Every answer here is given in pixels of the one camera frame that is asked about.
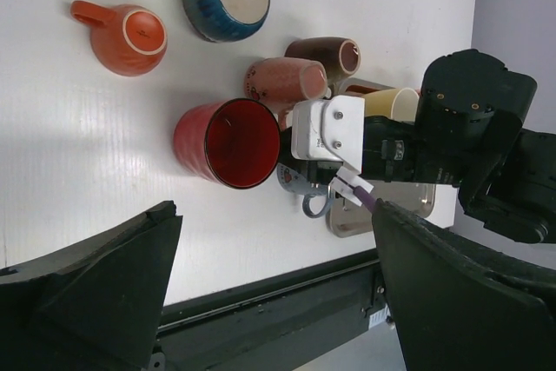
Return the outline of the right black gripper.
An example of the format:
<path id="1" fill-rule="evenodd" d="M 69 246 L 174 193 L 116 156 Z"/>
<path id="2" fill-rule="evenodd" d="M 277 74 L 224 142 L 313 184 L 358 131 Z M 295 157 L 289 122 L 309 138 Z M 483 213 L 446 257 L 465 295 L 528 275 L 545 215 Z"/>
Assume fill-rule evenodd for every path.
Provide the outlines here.
<path id="1" fill-rule="evenodd" d="M 292 129 L 281 132 L 280 163 L 309 181 L 328 184 L 341 162 L 303 161 L 291 153 Z M 382 182 L 418 182 L 417 154 L 420 140 L 412 123 L 384 116 L 364 120 L 361 178 Z"/>

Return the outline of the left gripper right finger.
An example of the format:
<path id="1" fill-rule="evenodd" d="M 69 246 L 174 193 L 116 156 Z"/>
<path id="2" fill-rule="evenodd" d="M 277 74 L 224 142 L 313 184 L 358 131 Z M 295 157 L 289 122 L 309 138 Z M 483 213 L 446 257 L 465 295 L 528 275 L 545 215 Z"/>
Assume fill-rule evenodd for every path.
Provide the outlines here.
<path id="1" fill-rule="evenodd" d="M 409 370 L 553 370 L 555 272 L 377 201 L 374 238 Z"/>

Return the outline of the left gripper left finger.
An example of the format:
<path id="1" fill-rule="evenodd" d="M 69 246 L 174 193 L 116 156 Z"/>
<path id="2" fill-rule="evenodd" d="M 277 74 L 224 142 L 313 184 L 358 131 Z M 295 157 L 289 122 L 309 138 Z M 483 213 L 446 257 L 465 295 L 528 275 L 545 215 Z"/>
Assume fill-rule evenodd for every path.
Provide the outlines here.
<path id="1" fill-rule="evenodd" d="M 88 239 L 3 268 L 3 370 L 144 370 L 182 229 L 161 202 Z"/>

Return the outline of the yellow mug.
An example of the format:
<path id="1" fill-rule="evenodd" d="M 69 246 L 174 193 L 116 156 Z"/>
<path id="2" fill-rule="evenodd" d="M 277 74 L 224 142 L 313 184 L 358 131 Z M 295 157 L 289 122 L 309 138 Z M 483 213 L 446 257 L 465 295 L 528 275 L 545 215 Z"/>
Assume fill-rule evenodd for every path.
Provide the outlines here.
<path id="1" fill-rule="evenodd" d="M 411 88 L 385 89 L 368 93 L 365 100 L 365 116 L 385 116 L 397 122 L 415 120 L 420 96 Z"/>

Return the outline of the grey-blue mug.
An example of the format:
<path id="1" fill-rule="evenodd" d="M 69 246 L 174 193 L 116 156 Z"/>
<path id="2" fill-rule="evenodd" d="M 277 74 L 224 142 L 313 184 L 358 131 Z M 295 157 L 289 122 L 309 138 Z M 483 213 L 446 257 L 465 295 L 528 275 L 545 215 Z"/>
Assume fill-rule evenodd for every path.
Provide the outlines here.
<path id="1" fill-rule="evenodd" d="M 331 209 L 334 203 L 334 191 L 329 186 L 310 183 L 305 176 L 282 163 L 277 164 L 276 174 L 278 183 L 285 191 L 302 197 L 301 208 L 308 218 L 321 218 Z M 326 198 L 318 212 L 311 209 L 311 202 L 315 197 Z"/>

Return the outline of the red mug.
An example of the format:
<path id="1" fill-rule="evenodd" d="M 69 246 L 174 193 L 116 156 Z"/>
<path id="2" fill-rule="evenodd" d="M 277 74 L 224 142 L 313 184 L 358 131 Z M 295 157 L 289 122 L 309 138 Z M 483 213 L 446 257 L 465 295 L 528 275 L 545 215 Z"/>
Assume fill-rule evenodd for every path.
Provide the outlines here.
<path id="1" fill-rule="evenodd" d="M 193 175 L 232 189 L 251 189 L 275 170 L 280 129 L 274 114 L 255 100 L 208 103 L 181 117 L 173 150 Z"/>

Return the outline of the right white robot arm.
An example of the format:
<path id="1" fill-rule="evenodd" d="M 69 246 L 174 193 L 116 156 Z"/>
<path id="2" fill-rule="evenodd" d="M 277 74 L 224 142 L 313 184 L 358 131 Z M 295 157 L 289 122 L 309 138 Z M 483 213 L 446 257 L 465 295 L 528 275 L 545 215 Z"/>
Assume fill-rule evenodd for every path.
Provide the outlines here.
<path id="1" fill-rule="evenodd" d="M 555 137 L 526 129 L 530 76 L 477 50 L 440 57 L 420 91 L 297 103 L 281 134 L 281 186 L 374 210 L 375 182 L 449 185 L 466 215 L 516 242 L 555 241 Z"/>

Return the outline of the brown striped mug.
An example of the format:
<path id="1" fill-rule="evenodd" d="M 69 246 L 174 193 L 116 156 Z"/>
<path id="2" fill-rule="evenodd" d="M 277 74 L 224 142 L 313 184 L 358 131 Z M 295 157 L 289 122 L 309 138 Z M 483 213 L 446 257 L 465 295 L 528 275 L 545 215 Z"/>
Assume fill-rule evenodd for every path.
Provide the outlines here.
<path id="1" fill-rule="evenodd" d="M 293 41 L 285 56 L 317 61 L 324 67 L 328 84 L 351 77 L 360 67 L 361 53 L 357 43 L 344 37 L 324 36 Z"/>

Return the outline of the pink mug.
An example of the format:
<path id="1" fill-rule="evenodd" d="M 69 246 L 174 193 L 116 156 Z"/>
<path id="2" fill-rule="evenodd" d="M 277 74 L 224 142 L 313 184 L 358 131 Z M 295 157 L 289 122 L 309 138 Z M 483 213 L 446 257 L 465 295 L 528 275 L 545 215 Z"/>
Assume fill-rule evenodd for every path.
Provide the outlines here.
<path id="1" fill-rule="evenodd" d="M 278 114 L 298 102 L 323 98 L 328 90 L 327 74 L 317 61 L 295 57 L 267 58 L 247 70 L 243 91 Z"/>

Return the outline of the small orange cup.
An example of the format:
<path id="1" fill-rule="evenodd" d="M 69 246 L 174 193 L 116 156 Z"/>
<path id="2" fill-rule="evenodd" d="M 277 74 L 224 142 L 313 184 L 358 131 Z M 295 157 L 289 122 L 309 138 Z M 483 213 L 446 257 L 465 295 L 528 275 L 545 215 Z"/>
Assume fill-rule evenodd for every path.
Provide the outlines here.
<path id="1" fill-rule="evenodd" d="M 98 61 L 120 76 L 141 76 L 164 58 L 168 33 L 162 19 L 139 5 L 104 7 L 76 0 L 70 14 L 90 28 L 90 44 Z"/>

